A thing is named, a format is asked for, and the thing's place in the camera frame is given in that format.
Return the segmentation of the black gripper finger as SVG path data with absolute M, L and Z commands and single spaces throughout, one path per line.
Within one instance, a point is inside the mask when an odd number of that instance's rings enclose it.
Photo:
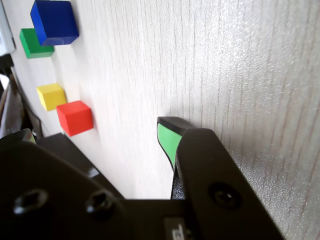
M 115 197 L 29 138 L 0 140 L 0 237 L 3 240 L 130 240 Z

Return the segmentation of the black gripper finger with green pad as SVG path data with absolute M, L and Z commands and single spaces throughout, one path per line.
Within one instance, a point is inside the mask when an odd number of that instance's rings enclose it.
M 160 116 L 157 139 L 178 172 L 197 240 L 281 240 L 278 227 L 214 133 Z

